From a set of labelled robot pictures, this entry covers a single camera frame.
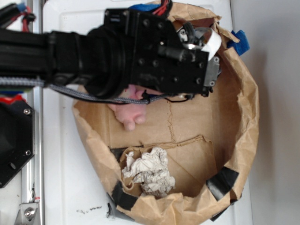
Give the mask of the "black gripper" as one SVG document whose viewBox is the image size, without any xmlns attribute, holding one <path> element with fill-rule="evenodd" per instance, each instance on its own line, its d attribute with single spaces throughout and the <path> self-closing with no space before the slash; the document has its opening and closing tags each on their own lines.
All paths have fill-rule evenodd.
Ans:
<svg viewBox="0 0 300 225">
<path fill-rule="evenodd" d="M 171 95 L 212 92 L 219 75 L 220 36 L 189 22 L 171 21 L 133 9 L 108 9 L 104 25 L 126 51 L 129 83 Z"/>
</svg>

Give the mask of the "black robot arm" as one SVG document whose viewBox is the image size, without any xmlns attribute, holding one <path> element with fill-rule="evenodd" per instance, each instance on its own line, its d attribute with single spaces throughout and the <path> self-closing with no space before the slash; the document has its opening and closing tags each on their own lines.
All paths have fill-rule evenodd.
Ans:
<svg viewBox="0 0 300 225">
<path fill-rule="evenodd" d="M 221 72 L 201 32 L 148 12 L 108 9 L 104 24 L 87 35 L 34 34 L 0 29 L 0 77 L 5 88 L 79 84 L 97 99 L 115 99 L 130 85 L 169 95 L 208 96 Z"/>
</svg>

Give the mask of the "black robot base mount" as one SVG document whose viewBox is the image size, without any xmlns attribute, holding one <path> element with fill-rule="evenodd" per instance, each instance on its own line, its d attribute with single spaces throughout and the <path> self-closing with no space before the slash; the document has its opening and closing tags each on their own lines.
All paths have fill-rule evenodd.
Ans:
<svg viewBox="0 0 300 225">
<path fill-rule="evenodd" d="M 33 157 L 34 110 L 26 100 L 0 104 L 0 187 Z"/>
</svg>

